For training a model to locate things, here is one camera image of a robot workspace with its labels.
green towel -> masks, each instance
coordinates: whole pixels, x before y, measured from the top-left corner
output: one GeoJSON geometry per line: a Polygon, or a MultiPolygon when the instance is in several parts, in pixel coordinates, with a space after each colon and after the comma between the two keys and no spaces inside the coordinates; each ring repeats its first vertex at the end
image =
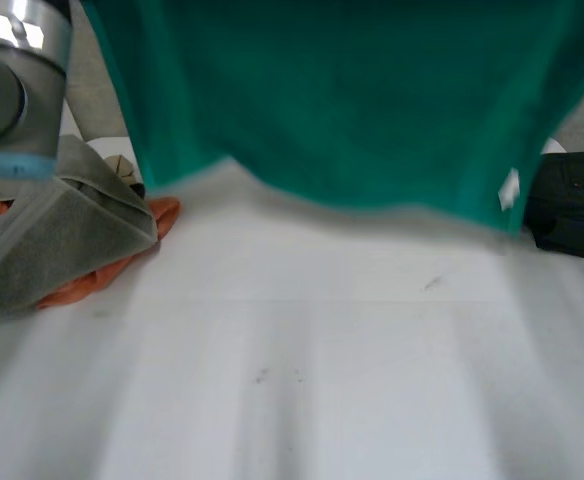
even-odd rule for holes
{"type": "Polygon", "coordinates": [[[584,0],[85,0],[145,182],[231,155],[326,205],[511,232],[584,93],[584,0]],[[512,169],[521,195],[502,210],[512,169]]]}

black cloth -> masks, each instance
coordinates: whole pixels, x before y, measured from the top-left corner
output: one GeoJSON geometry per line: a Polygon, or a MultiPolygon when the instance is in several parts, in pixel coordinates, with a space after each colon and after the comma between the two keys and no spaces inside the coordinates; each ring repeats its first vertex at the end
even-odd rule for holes
{"type": "Polygon", "coordinates": [[[538,248],[584,258],[584,152],[543,156],[524,224],[538,248]]]}

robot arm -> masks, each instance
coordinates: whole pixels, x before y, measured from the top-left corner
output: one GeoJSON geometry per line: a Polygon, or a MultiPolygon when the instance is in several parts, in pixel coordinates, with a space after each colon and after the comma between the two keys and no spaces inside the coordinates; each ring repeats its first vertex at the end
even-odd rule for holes
{"type": "Polygon", "coordinates": [[[54,173],[72,25],[69,0],[0,0],[0,176],[54,173]]]}

beige object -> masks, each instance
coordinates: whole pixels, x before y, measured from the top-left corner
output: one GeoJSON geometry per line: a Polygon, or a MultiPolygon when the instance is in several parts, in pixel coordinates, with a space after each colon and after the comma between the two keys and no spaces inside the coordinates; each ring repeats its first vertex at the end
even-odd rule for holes
{"type": "Polygon", "coordinates": [[[128,187],[140,183],[134,174],[134,166],[123,155],[112,155],[104,161],[128,187]]]}

gray floor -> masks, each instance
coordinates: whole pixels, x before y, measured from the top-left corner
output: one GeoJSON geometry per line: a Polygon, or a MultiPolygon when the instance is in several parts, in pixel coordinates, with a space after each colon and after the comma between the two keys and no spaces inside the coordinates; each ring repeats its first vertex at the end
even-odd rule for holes
{"type": "MultiPolygon", "coordinates": [[[[70,65],[68,102],[83,136],[124,136],[125,124],[96,38],[79,0],[72,1],[75,41],[70,65]]],[[[584,100],[556,138],[569,151],[584,150],[584,100]]]]}

